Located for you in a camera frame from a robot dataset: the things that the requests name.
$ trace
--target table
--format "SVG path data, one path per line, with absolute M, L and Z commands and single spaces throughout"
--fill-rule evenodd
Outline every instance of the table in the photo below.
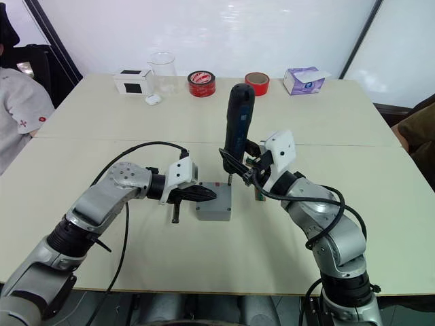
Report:
M 5 281 L 42 236 L 116 154 L 137 141 L 33 139 L 0 178 L 0 281 Z M 203 181 L 225 181 L 218 147 L 180 143 L 191 151 Z M 299 145 L 291 171 L 341 190 L 368 228 L 366 258 L 381 295 L 435 293 L 431 259 L 434 192 L 401 147 Z M 152 146 L 125 160 L 163 172 L 177 160 L 170 147 Z M 194 204 L 130 203 L 130 238 L 114 289 L 302 295 L 319 277 L 305 237 L 274 200 L 256 202 L 254 190 L 233 180 L 229 222 L 199 221 Z M 77 271 L 76 287 L 105 289 L 118 265 L 124 212 Z
M 230 90 L 242 81 L 217 78 L 215 94 L 196 98 L 180 77 L 182 90 L 151 107 L 141 96 L 119 94 L 111 75 L 88 75 L 37 137 L 221 143 Z M 282 79 L 272 79 L 268 93 L 256 98 L 249 137 L 259 141 L 283 129 L 292 130 L 301 145 L 400 146 L 361 87 L 349 80 L 327 80 L 319 94 L 289 96 Z

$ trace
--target red tape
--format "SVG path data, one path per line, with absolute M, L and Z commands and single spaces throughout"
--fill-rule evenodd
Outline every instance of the red tape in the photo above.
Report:
M 256 96 L 262 96 L 267 93 L 269 81 L 270 79 L 265 73 L 248 73 L 245 76 L 245 83 L 254 88 Z
M 194 71 L 188 76 L 190 93 L 196 97 L 212 95 L 216 91 L 215 79 L 215 75 L 208 71 Z

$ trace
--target cable connector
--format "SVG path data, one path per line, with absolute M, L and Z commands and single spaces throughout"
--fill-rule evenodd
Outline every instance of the cable connector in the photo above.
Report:
M 187 158 L 188 156 L 189 156 L 189 151 L 186 148 L 183 148 L 179 155 L 179 159 L 182 160 L 183 158 Z
M 103 241 L 99 240 L 98 236 L 92 235 L 91 237 L 89 237 L 89 240 L 91 240 L 96 245 L 99 245 L 100 247 L 104 248 L 105 250 L 111 253 L 111 249 L 106 244 L 104 244 Z
M 151 166 L 146 167 L 147 170 L 151 171 L 153 175 L 158 175 L 158 168 L 153 168 Z
M 248 187 L 252 184 L 252 176 L 254 175 L 254 173 L 255 170 L 252 168 L 251 170 L 243 173 L 242 175 L 242 179 Z
M 370 288 L 372 289 L 373 292 L 375 293 L 380 293 L 382 291 L 381 287 L 376 285 L 376 284 L 372 284 L 370 283 Z

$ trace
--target glass beaker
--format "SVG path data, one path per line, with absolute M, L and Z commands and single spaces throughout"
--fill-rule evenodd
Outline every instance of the glass beaker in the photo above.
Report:
M 178 91 L 175 56 L 170 52 L 156 52 L 150 56 L 147 63 L 154 74 L 154 87 L 161 94 L 174 94 Z

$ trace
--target small white box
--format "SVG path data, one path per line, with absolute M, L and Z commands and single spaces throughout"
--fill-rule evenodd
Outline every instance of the small white box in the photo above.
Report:
M 122 70 L 114 75 L 120 94 L 149 95 L 153 92 L 151 70 Z

